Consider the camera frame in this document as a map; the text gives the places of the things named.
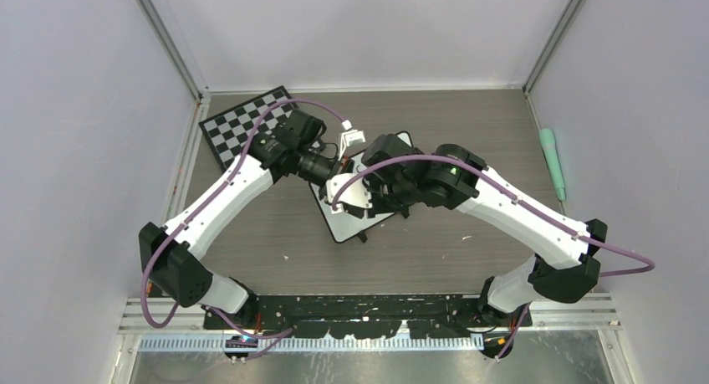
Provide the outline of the small black-framed whiteboard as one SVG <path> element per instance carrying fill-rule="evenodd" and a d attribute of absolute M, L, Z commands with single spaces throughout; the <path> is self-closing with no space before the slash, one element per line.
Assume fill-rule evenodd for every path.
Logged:
<path fill-rule="evenodd" d="M 399 131 L 395 134 L 406 144 L 413 146 L 413 140 L 408 131 Z M 360 161 L 364 152 L 364 150 L 358 151 L 349 157 L 344 164 L 347 172 L 358 172 L 361 169 L 365 169 L 364 164 Z M 333 214 L 329 209 L 329 205 L 319 198 L 319 187 L 309 184 L 309 188 L 320 214 L 324 218 L 327 229 L 336 243 L 344 243 L 352 238 L 358 238 L 362 243 L 366 243 L 368 240 L 367 230 L 381 225 L 386 219 L 397 214 L 401 215 L 400 212 L 390 212 L 378 214 L 372 218 L 366 217 L 366 214 L 364 218 L 357 218 L 344 212 Z"/>

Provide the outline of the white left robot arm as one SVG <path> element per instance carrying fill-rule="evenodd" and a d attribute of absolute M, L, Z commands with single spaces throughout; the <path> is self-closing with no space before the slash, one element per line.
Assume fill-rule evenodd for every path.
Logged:
<path fill-rule="evenodd" d="M 183 308 L 204 305 L 224 312 L 238 329 L 257 315 L 252 291 L 201 263 L 220 232 L 256 197 L 289 175 L 323 186 L 338 162 L 313 145 L 325 133 L 321 120 L 300 109 L 270 132 L 257 132 L 227 170 L 186 210 L 138 233 L 141 283 L 152 283 Z"/>

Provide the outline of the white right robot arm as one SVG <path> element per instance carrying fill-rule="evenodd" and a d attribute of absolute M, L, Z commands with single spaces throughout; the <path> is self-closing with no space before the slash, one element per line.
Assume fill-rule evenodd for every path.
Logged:
<path fill-rule="evenodd" d="M 519 307 L 537 299 L 563 304 L 578 302 L 598 283 L 598 248 L 560 229 L 604 241 L 608 227 L 598 219 L 586 223 L 565 217 L 534 199 L 514 202 L 491 183 L 458 165 L 420 160 L 422 152 L 394 134 L 381 135 L 368 146 L 361 162 L 371 167 L 398 156 L 404 161 L 370 173 L 365 184 L 372 189 L 376 212 L 398 212 L 423 203 L 445 207 L 491 224 L 533 250 L 534 255 L 514 270 L 485 281 L 477 302 L 477 314 L 487 325 L 500 325 Z"/>

